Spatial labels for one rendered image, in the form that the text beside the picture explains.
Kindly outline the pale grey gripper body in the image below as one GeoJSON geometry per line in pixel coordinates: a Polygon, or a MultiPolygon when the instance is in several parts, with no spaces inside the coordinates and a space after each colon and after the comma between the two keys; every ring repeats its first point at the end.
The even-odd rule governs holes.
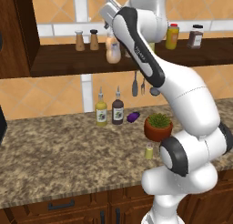
{"type": "Polygon", "coordinates": [[[106,0],[106,3],[99,11],[99,14],[105,20],[105,29],[108,29],[110,26],[112,26],[113,19],[121,8],[122,5],[117,0],[106,0]]]}

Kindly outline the brown shaker with black cap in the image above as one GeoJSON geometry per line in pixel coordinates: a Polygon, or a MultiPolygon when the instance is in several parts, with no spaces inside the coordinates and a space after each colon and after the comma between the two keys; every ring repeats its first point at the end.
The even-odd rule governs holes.
{"type": "Polygon", "coordinates": [[[90,30],[90,49],[91,50],[98,50],[98,39],[97,39],[97,30],[96,29],[91,29],[90,30]]]}

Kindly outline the brown shaker with white cap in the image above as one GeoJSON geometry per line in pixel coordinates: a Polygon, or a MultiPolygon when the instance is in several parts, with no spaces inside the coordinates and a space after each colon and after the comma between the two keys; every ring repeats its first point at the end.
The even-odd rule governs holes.
{"type": "Polygon", "coordinates": [[[84,51],[85,44],[83,39],[83,31],[77,30],[76,31],[76,51],[84,51]]]}

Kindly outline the peach condiment bottle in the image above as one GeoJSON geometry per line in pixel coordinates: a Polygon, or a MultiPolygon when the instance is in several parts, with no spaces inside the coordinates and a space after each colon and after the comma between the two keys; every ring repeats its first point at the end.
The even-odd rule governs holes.
{"type": "Polygon", "coordinates": [[[109,64],[117,64],[120,59],[120,44],[112,34],[108,34],[106,38],[106,61],[109,64]]]}

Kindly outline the yellow bottle with red cap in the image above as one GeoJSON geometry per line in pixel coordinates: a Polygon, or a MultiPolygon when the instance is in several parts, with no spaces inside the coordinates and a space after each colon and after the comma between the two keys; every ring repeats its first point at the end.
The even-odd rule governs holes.
{"type": "Polygon", "coordinates": [[[166,49],[173,50],[177,46],[179,27],[177,24],[171,24],[167,28],[166,49]]]}

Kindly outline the dark wood open cabinet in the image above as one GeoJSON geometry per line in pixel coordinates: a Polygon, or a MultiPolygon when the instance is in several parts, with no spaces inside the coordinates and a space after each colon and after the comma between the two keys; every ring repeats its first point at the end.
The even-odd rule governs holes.
{"type": "MultiPolygon", "coordinates": [[[[183,66],[233,64],[233,37],[204,39],[201,48],[189,49],[185,40],[174,50],[156,45],[156,54],[183,66]]],[[[106,61],[105,46],[97,51],[77,52],[74,45],[42,46],[39,41],[32,0],[0,0],[0,79],[66,76],[136,70],[124,57],[116,65],[106,61]]]]}

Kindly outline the dark vinegar bottle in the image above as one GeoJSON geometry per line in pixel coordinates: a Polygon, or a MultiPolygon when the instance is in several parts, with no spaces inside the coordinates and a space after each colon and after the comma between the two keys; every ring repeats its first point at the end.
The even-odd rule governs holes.
{"type": "Polygon", "coordinates": [[[120,99],[120,89],[116,90],[116,100],[112,103],[112,123],[121,125],[124,119],[124,103],[120,99]]]}

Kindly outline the yellow oil bottle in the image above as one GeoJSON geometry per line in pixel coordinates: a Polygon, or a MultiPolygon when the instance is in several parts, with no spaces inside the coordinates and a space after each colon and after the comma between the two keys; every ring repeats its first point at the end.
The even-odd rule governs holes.
{"type": "Polygon", "coordinates": [[[103,99],[102,90],[99,90],[96,103],[96,124],[99,127],[104,127],[107,124],[107,104],[103,99]]]}

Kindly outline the dark brown jar black lid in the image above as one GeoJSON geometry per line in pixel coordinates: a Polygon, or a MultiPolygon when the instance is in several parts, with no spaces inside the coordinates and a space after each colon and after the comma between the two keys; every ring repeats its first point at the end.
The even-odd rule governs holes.
{"type": "Polygon", "coordinates": [[[189,33],[187,46],[191,49],[200,49],[203,33],[203,25],[193,25],[192,30],[189,33]]]}

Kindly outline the purple eggplant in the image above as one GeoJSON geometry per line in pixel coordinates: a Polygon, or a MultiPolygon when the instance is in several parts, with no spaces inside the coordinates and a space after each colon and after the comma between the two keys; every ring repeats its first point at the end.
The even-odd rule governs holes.
{"type": "Polygon", "coordinates": [[[139,117],[140,117],[140,113],[139,113],[139,112],[133,112],[133,113],[130,113],[130,114],[127,116],[127,121],[128,121],[129,123],[133,123],[133,122],[135,122],[139,117]]]}

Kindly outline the green plant in terracotta pot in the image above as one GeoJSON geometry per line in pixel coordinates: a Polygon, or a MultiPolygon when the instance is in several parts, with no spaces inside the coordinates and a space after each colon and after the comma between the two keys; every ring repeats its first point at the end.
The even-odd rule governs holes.
{"type": "Polygon", "coordinates": [[[161,142],[170,137],[172,128],[173,123],[166,114],[155,113],[146,118],[144,133],[149,140],[161,142]]]}

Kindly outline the black appliance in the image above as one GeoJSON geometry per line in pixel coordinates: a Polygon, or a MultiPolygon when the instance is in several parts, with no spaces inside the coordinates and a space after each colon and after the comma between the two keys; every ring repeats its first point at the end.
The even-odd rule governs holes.
{"type": "Polygon", "coordinates": [[[6,130],[7,130],[7,123],[5,120],[3,110],[0,106],[0,145],[2,144],[6,130]]]}

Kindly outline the wood drawer front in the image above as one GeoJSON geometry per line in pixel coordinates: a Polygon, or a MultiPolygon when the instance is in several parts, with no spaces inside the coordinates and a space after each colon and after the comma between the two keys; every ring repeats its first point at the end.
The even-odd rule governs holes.
{"type": "Polygon", "coordinates": [[[107,204],[107,192],[97,192],[91,194],[85,194],[80,196],[74,196],[70,198],[62,198],[62,199],[54,199],[43,202],[36,202],[32,204],[27,204],[23,206],[12,207],[11,211],[14,217],[17,220],[24,219],[32,216],[39,216],[48,213],[55,213],[57,211],[68,210],[68,209],[83,209],[95,206],[102,206],[107,204]],[[70,200],[73,199],[75,201],[74,207],[65,208],[65,209],[57,209],[57,210],[48,210],[48,203],[52,203],[54,206],[59,204],[69,203],[70,200]]]}

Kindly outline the wood cupboard door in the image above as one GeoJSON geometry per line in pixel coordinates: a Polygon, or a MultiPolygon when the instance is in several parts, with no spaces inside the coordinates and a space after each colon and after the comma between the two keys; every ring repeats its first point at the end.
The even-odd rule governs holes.
{"type": "MultiPolygon", "coordinates": [[[[53,215],[43,218],[30,219],[25,224],[101,224],[100,211],[80,211],[67,214],[53,215]]],[[[108,217],[105,212],[105,224],[108,224],[108,217]]]]}
{"type": "Polygon", "coordinates": [[[153,199],[141,185],[110,190],[108,224],[116,224],[116,208],[120,208],[120,224],[141,224],[152,207],[153,199]]]}

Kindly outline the wood cupboard run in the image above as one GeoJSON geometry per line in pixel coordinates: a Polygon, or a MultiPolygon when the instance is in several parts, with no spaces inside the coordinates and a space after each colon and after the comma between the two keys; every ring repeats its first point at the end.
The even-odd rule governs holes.
{"type": "Polygon", "coordinates": [[[209,192],[182,199],[177,214],[185,224],[233,224],[233,169],[219,171],[209,192]]]}

